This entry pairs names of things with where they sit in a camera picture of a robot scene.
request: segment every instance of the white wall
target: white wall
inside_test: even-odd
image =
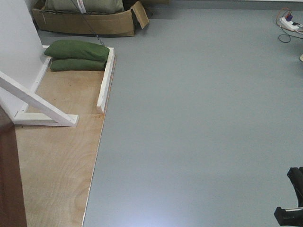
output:
[[[31,88],[45,57],[24,0],[2,0],[0,21],[0,70]],[[0,97],[13,114],[23,104],[2,88]]]

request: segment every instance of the cardboard flap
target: cardboard flap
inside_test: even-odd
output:
[[[145,9],[144,9],[142,3],[138,1],[130,9],[136,15],[141,28],[142,29],[145,28],[145,26],[148,25],[150,20],[148,19],[147,15],[146,15],[146,12],[145,12]]]

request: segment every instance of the white strap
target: white strap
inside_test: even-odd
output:
[[[79,9],[80,9],[80,12],[82,14],[87,13],[86,10],[85,10],[85,7],[84,7],[83,0],[77,0],[77,3],[78,3],[78,6],[79,6]]]

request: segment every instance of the wood grain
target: wood grain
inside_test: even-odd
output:
[[[0,227],[26,227],[15,126],[0,107]]]
[[[102,77],[98,71],[48,70],[37,94],[79,114],[78,126],[16,127],[29,227],[83,225],[104,120],[96,110]]]

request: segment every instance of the plywood board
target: plywood board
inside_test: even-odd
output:
[[[37,94],[79,114],[78,126],[16,127],[29,227],[83,224],[104,120],[96,110],[102,78],[97,71],[48,71]]]

